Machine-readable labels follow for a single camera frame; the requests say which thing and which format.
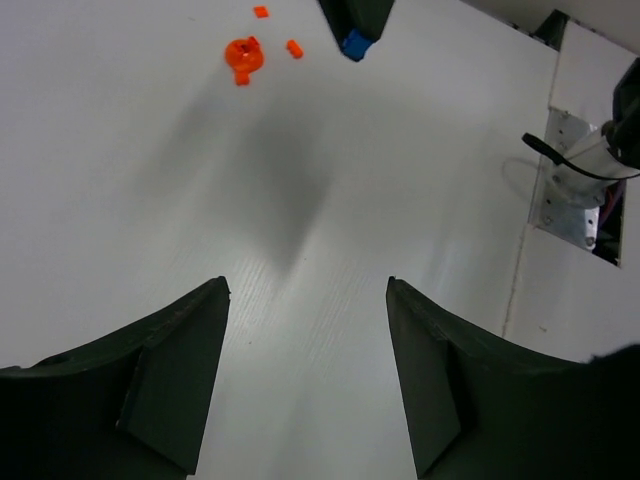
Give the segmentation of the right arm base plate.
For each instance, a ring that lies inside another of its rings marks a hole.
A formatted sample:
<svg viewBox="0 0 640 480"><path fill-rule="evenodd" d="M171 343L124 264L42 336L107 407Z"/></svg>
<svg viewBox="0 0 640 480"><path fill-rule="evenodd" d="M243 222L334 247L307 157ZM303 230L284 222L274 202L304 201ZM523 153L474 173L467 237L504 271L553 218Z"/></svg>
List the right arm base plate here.
<svg viewBox="0 0 640 480"><path fill-rule="evenodd" d="M552 109L543 141L578 168L590 168L575 156L587 149L596 126L566 111ZM559 239L591 252L596 246L599 209L604 194L596 181L549 158L540 158L529 222Z"/></svg>

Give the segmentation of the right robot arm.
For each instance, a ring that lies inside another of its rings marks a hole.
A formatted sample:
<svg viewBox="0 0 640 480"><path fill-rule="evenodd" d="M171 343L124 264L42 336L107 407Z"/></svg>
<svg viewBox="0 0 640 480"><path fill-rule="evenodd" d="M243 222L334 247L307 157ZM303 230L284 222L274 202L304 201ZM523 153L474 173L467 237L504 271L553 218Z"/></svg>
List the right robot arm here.
<svg viewBox="0 0 640 480"><path fill-rule="evenodd" d="M380 40L392 1L322 1L324 17L340 52L354 62ZM564 151L525 133L522 141L553 164L550 184L566 201L583 208L601 203L612 184L639 176L639 60L612 90L607 121Z"/></svg>

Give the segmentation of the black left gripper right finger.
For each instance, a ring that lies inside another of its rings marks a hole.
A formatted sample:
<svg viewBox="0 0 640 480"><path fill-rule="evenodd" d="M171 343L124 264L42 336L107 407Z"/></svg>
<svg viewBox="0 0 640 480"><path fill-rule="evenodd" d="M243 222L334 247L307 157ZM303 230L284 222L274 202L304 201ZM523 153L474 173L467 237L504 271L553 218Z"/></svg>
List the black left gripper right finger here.
<svg viewBox="0 0 640 480"><path fill-rule="evenodd" d="M390 278L386 306L421 479L635 479L639 349L580 363L518 346Z"/></svg>

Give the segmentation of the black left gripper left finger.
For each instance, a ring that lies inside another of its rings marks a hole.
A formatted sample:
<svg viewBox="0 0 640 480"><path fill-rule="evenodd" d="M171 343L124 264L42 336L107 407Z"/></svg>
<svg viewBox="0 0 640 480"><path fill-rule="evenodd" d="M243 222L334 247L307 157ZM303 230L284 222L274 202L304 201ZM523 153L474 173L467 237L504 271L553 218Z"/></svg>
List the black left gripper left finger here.
<svg viewBox="0 0 640 480"><path fill-rule="evenodd" d="M217 277L77 348L1 372L5 479L184 479L198 466L230 306Z"/></svg>

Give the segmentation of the small blue lego piece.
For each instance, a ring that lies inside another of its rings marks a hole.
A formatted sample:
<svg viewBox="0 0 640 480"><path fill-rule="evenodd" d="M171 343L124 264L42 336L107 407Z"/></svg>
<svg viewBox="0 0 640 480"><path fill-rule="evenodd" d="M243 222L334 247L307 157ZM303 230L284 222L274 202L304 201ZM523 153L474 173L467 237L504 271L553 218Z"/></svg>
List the small blue lego piece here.
<svg viewBox="0 0 640 480"><path fill-rule="evenodd" d="M354 62L364 59L374 41L364 36L358 29L352 29L340 43L341 53Z"/></svg>

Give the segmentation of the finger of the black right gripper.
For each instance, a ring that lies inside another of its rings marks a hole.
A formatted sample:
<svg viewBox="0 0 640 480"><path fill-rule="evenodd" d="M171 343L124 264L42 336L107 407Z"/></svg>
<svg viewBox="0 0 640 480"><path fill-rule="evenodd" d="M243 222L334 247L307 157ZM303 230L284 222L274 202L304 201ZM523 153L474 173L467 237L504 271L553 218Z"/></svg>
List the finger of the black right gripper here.
<svg viewBox="0 0 640 480"><path fill-rule="evenodd" d="M394 0L319 0L329 28L337 42L352 31L377 42L384 31Z"/></svg>

